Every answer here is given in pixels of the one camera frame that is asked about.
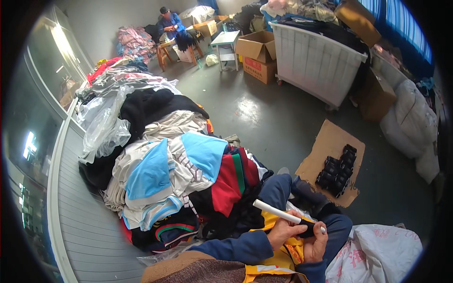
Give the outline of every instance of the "blue jacket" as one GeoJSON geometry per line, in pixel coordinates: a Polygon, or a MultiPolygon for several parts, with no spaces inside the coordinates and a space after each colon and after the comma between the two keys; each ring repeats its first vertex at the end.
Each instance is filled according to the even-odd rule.
{"type": "MultiPolygon", "coordinates": [[[[272,247],[264,231],[253,231],[242,234],[237,239],[209,240],[188,250],[208,254],[215,259],[240,261],[248,265],[257,265],[260,261],[274,256],[272,247]]],[[[296,271],[307,276],[310,283],[325,283],[327,262],[302,263],[296,271]]]]}
{"type": "Polygon", "coordinates": [[[176,36],[178,31],[185,30],[186,27],[181,22],[181,19],[178,17],[176,13],[171,14],[171,21],[167,21],[164,17],[162,17],[158,22],[157,26],[159,28],[159,34],[164,34],[164,28],[171,27],[172,25],[178,25],[178,28],[175,31],[167,31],[167,36],[171,40],[176,36]]]}

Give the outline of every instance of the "caster wheel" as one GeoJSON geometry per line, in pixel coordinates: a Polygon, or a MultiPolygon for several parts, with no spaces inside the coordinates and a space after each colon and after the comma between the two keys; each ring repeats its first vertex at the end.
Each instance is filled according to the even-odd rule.
{"type": "Polygon", "coordinates": [[[333,114],[333,113],[337,112],[337,109],[335,109],[334,107],[330,106],[329,104],[326,104],[326,112],[329,113],[329,114],[333,114]]]}

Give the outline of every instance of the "person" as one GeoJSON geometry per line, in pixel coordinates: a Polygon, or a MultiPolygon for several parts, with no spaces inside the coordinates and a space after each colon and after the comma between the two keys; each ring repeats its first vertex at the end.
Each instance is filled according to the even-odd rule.
{"type": "Polygon", "coordinates": [[[157,22],[159,34],[167,33],[170,40],[175,38],[176,33],[185,30],[186,27],[176,13],[170,13],[166,7],[160,8],[160,18],[157,22]]]}
{"type": "MultiPolygon", "coordinates": [[[[281,210],[286,210],[290,193],[293,203],[308,201],[312,216],[319,220],[313,237],[301,240],[297,235],[307,230],[306,225],[278,218],[268,234],[262,229],[243,233],[237,239],[208,240],[177,258],[151,265],[145,270],[142,283],[325,283],[326,268],[346,243],[352,222],[324,195],[312,192],[309,184],[299,177],[293,181],[285,170],[281,171],[264,181],[258,198],[281,210]]],[[[301,217],[293,210],[287,213],[301,217]]]]}

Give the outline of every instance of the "shiny floor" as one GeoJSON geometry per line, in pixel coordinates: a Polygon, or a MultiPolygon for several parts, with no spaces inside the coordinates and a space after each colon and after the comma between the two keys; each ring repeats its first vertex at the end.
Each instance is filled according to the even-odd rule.
{"type": "Polygon", "coordinates": [[[288,167],[294,174],[310,154],[324,119],[329,119],[366,146],[356,182],[360,194],[343,212],[355,225],[404,223],[427,244],[434,212],[432,189],[415,171],[414,161],[387,143],[378,123],[365,122],[349,100],[337,113],[328,114],[322,101],[299,88],[288,83],[265,85],[239,65],[238,72],[220,73],[218,64],[198,69],[174,62],[164,73],[156,65],[150,71],[178,79],[177,88],[209,113],[214,134],[237,134],[241,146],[275,172],[288,167]]]}

